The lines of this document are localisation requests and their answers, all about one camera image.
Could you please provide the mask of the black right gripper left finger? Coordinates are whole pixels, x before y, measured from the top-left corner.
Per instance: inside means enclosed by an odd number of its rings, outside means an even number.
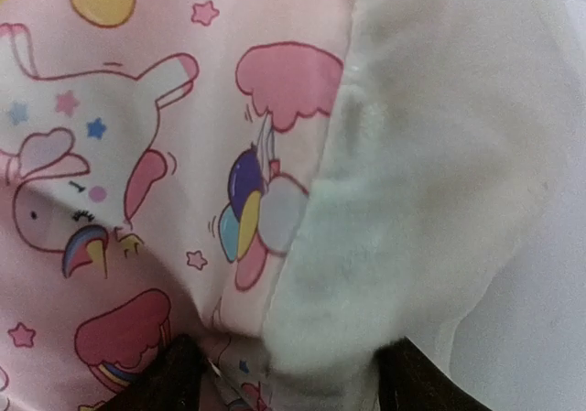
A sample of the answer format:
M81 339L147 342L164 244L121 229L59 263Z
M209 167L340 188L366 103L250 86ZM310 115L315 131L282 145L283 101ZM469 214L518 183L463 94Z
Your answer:
M122 393L98 410L198 411L206 372L195 340L179 335Z

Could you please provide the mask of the pink unicorn print blanket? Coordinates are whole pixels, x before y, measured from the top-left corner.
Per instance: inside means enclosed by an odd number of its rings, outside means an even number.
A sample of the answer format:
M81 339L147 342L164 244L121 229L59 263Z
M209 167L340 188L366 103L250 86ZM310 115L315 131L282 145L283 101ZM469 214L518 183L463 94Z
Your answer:
M4 0L1 407L381 409L583 114L562 0Z

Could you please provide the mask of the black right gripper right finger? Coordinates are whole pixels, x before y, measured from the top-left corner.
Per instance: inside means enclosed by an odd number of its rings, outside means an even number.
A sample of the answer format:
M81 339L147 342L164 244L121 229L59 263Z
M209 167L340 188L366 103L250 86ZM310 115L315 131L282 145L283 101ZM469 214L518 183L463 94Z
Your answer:
M382 411L489 411L404 338L375 353Z

